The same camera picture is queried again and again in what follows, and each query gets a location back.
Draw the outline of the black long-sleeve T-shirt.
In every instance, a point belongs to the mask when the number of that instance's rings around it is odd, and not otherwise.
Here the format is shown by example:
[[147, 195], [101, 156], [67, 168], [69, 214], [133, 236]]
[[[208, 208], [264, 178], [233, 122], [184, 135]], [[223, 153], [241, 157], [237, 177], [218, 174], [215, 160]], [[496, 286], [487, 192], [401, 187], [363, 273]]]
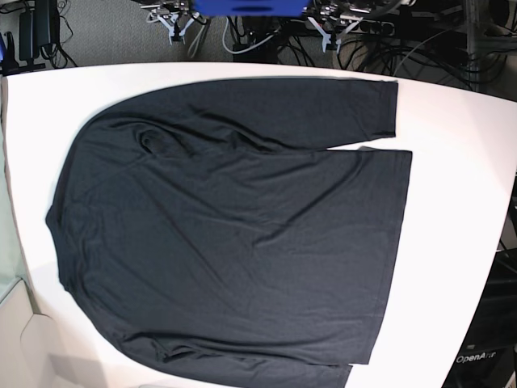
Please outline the black long-sleeve T-shirt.
[[343, 387], [385, 315], [412, 154], [398, 85], [242, 78], [92, 117], [46, 223], [59, 279], [100, 335], [163, 373]]

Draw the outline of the black power strip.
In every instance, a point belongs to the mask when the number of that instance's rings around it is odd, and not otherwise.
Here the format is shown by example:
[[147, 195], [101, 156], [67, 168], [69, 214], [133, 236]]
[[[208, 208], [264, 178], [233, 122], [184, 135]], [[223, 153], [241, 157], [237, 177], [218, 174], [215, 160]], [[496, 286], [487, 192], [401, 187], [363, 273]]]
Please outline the black power strip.
[[366, 20], [361, 21], [358, 26], [353, 29], [353, 32], [369, 35], [394, 36], [395, 26], [390, 22]]

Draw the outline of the black stand left background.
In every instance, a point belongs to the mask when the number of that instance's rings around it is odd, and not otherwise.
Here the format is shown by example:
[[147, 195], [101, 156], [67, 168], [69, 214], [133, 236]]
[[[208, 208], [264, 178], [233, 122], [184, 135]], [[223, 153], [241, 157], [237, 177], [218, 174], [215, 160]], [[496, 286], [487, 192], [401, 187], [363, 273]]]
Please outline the black stand left background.
[[19, 29], [18, 48], [12, 32], [1, 34], [1, 75], [43, 70], [45, 64], [36, 60], [44, 52], [48, 61], [59, 40], [57, 1], [13, 1], [1, 5], [3, 12], [19, 12]]

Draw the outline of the black OpenArm case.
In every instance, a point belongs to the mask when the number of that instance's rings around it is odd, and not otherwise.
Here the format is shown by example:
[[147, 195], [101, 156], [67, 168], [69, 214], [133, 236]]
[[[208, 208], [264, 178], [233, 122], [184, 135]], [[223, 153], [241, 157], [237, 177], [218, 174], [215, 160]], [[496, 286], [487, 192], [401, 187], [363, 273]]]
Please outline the black OpenArm case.
[[494, 257], [444, 387], [507, 387], [516, 371], [516, 250]]

